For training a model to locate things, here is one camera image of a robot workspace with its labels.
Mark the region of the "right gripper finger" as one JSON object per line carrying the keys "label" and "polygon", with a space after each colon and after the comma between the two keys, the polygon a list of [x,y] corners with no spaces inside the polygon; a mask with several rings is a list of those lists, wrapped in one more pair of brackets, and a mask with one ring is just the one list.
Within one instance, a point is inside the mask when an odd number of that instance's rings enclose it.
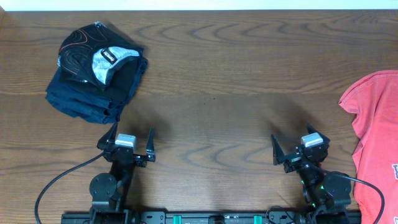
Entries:
{"label": "right gripper finger", "polygon": [[273,148],[273,165],[277,166],[284,162],[285,154],[273,134],[271,135],[271,141],[272,141],[272,148]]}
{"label": "right gripper finger", "polygon": [[307,124],[308,134],[318,133],[323,138],[323,144],[329,144],[330,139],[323,135],[321,132],[317,131],[311,124]]}

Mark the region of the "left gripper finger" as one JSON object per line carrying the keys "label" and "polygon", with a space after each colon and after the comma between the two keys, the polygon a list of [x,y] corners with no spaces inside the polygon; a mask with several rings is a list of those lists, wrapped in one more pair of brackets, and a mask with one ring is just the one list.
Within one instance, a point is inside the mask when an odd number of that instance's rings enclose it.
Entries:
{"label": "left gripper finger", "polygon": [[153,129],[153,127],[150,128],[149,136],[147,139],[146,156],[147,156],[147,161],[155,162],[154,129]]}
{"label": "left gripper finger", "polygon": [[117,129],[118,122],[115,122],[112,127],[99,139],[97,148],[100,150],[107,150],[108,147],[113,145],[116,140]]}

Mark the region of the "red soccer t-shirt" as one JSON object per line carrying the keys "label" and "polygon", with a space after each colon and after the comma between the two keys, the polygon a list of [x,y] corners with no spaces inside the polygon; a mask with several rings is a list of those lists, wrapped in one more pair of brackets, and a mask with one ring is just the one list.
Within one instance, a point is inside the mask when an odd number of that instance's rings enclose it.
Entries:
{"label": "red soccer t-shirt", "polygon": [[359,143],[352,158],[357,179],[354,198],[362,223],[397,223],[397,71],[371,73],[352,84],[338,104],[354,114],[352,127]]}

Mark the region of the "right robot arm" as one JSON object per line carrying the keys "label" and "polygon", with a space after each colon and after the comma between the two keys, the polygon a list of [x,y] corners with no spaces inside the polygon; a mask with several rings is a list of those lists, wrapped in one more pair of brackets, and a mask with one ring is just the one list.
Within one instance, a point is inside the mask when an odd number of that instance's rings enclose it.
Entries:
{"label": "right robot arm", "polygon": [[302,180],[308,207],[296,213],[292,223],[349,223],[346,207],[351,203],[351,182],[346,174],[321,170],[330,139],[310,124],[307,131],[292,154],[284,154],[275,136],[271,136],[273,164],[282,164],[286,173],[296,172]]}

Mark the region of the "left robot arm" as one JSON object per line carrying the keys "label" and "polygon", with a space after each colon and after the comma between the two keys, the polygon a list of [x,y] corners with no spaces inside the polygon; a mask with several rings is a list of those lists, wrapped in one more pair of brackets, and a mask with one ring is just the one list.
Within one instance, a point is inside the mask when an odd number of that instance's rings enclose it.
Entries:
{"label": "left robot arm", "polygon": [[114,123],[97,143],[102,157],[111,163],[108,173],[98,174],[90,183],[93,197],[90,223],[139,223],[139,214],[125,205],[136,167],[155,162],[154,129],[150,128],[146,153],[136,154],[137,139],[133,135],[118,134]]}

